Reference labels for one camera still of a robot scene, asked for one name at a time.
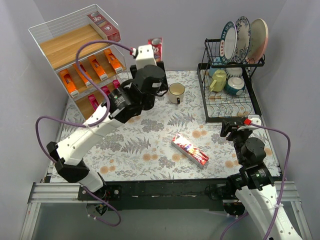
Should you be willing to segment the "orange toothpaste box top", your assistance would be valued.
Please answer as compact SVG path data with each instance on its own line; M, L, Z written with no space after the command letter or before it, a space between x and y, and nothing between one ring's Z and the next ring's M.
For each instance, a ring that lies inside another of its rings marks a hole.
M90 65L94 69L95 73L98 75L99 79L101 81L106 80L108 78L108 75L105 72L105 70L103 69L103 67L100 65L100 63L98 62L96 56L91 55L88 57L88 60L89 60Z

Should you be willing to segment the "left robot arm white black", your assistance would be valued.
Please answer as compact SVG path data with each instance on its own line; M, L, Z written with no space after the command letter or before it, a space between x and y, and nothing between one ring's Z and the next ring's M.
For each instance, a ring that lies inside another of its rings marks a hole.
M47 144L57 173L69 183L84 186L95 200L103 199L107 193L106 183L99 173L85 164L84 156L106 135L142 111L152 109L156 97L162 97L168 89L162 61L137 70L132 79L124 81L107 96L83 127L60 142Z

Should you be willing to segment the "red 3D toothpaste box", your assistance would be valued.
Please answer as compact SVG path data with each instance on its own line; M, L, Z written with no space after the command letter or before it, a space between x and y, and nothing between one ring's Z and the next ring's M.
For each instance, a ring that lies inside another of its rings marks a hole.
M203 169L209 161L209 157L203 151L181 134L173 137L171 145L201 169Z
M108 21L98 11L87 15L89 24L91 27L104 39L114 42L121 41L121 35L119 30Z
M163 38L156 37L148 39L148 44L152 46L153 54L156 62L162 61Z

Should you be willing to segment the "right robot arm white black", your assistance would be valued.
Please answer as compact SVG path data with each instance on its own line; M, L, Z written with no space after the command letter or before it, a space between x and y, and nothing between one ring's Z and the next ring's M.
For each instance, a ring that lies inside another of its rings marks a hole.
M233 143L240 169L230 175L218 194L224 199L238 199L253 220L264 240L299 240L281 203L284 183L277 191L275 181L265 165L265 144L252 137L262 127L257 115L240 121L226 121L221 125L220 136Z

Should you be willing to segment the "pink toothpaste box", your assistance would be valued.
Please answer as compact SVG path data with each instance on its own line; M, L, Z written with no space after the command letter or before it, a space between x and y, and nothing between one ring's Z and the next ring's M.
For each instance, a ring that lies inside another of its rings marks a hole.
M118 89L121 86L120 82L117 79L113 80L112 83L115 89Z
M108 96L111 92L109 88L105 85L101 87L101 90Z
M92 106L92 108L94 109L94 111L99 107L99 102L98 100L96 99L95 95L94 94L91 94L88 96L88 100Z

